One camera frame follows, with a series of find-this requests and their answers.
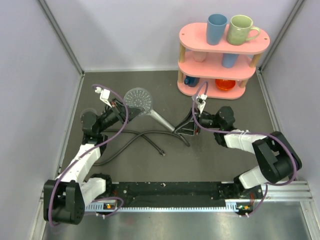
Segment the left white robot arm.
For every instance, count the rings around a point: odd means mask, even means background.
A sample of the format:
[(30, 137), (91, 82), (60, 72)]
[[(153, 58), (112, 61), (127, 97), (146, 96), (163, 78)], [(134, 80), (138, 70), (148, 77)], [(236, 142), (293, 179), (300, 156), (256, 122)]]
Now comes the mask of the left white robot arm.
[(59, 224), (77, 225), (85, 208), (96, 200), (112, 196), (111, 177), (94, 173), (85, 180), (94, 163), (102, 156), (110, 139), (102, 133), (117, 122), (123, 125), (142, 113), (142, 107), (124, 106), (117, 99), (105, 105), (102, 114), (87, 109), (80, 117), (83, 138), (79, 151), (68, 167), (43, 186), (43, 217), (53, 227)]

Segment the grey shower head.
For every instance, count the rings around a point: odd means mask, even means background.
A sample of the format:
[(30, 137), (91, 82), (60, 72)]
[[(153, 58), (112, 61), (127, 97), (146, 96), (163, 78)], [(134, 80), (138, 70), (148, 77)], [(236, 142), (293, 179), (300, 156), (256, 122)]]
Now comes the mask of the grey shower head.
[(171, 133), (174, 132), (175, 127), (153, 109), (153, 97), (145, 88), (136, 87), (130, 89), (124, 95), (123, 100), (128, 107), (142, 108), (143, 112), (139, 114), (140, 116), (150, 116)]

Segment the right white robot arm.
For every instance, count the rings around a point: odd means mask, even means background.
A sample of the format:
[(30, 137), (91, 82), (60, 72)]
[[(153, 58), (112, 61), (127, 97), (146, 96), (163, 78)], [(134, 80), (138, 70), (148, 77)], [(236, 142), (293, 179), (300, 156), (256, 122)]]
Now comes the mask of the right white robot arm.
[(218, 145), (254, 154), (257, 166), (238, 176), (233, 181), (233, 192), (245, 198), (252, 188), (263, 185), (276, 185), (302, 168), (302, 161), (280, 131), (270, 135), (250, 134), (234, 127), (234, 111), (229, 106), (221, 107), (216, 114), (191, 109), (174, 132), (194, 136), (201, 129), (214, 129), (214, 139)]

